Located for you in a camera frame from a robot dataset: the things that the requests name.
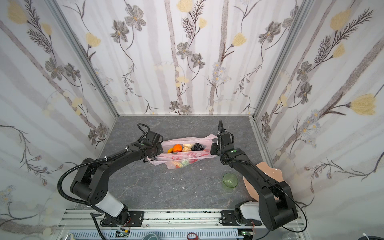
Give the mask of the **pink plastic bag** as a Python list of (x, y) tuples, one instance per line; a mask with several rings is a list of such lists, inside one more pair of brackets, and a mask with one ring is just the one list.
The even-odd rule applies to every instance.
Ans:
[[(150, 163), (154, 166), (165, 164), (169, 170), (171, 169), (180, 169), (190, 164), (196, 163), (200, 160), (214, 158), (214, 155), (210, 154), (211, 144), (215, 135), (208, 135), (204, 138), (196, 137), (186, 137), (180, 139), (173, 139), (162, 142), (162, 147), (164, 152), (156, 157)], [(206, 148), (203, 151), (189, 151), (189, 152), (178, 152), (168, 154), (168, 150), (173, 148), (174, 145), (184, 145), (184, 144), (195, 144), (200, 143)]]

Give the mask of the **peach scalloped plate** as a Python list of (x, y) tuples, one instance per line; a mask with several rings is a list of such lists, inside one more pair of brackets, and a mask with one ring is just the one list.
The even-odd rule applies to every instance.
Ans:
[[(267, 163), (262, 162), (256, 165), (263, 173), (265, 173), (268, 177), (276, 180), (277, 182), (284, 181), (283, 179), (283, 173), (281, 170), (276, 168), (271, 168)], [(246, 189), (251, 196), (252, 199), (254, 199), (256, 202), (259, 202), (259, 194), (255, 190), (255, 188), (250, 184), (249, 181), (246, 180), (245, 177), (243, 177), (243, 181), (245, 183)]]

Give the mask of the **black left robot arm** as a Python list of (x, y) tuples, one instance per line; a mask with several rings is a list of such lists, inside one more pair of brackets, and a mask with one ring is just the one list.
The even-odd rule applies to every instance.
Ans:
[(66, 200), (85, 205), (111, 219), (113, 225), (123, 226), (131, 220), (128, 207), (109, 191), (110, 177), (125, 166), (142, 160), (155, 160), (162, 154), (163, 136), (138, 124), (142, 132), (135, 142), (122, 151), (99, 159), (87, 158), (67, 170), (58, 180), (58, 193)]

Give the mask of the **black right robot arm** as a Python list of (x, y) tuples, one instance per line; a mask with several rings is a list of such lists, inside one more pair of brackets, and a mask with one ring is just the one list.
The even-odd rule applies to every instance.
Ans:
[(264, 224), (269, 231), (284, 228), (292, 233), (303, 233), (308, 227), (308, 218), (302, 230), (294, 231), (285, 227), (298, 218), (297, 209), (301, 207), (294, 201), (291, 187), (285, 181), (278, 182), (254, 165), (246, 153), (234, 147), (234, 135), (228, 132), (220, 120), (218, 124), (217, 142), (211, 145), (211, 155), (219, 156), (222, 165), (230, 166), (239, 172), (259, 195), (257, 214), (246, 218), (240, 207), (234, 210), (234, 218), (238, 225), (246, 225), (256, 220)]

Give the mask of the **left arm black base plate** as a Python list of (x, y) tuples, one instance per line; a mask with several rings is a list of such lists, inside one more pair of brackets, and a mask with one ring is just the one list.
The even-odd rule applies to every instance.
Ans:
[(105, 214), (100, 224), (102, 227), (141, 227), (144, 213), (144, 211), (123, 211), (117, 217)]

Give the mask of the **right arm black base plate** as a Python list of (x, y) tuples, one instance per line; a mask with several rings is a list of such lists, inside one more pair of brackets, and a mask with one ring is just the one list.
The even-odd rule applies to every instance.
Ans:
[(239, 210), (221, 211), (219, 223), (225, 227), (258, 227), (262, 225), (261, 221), (245, 219)]

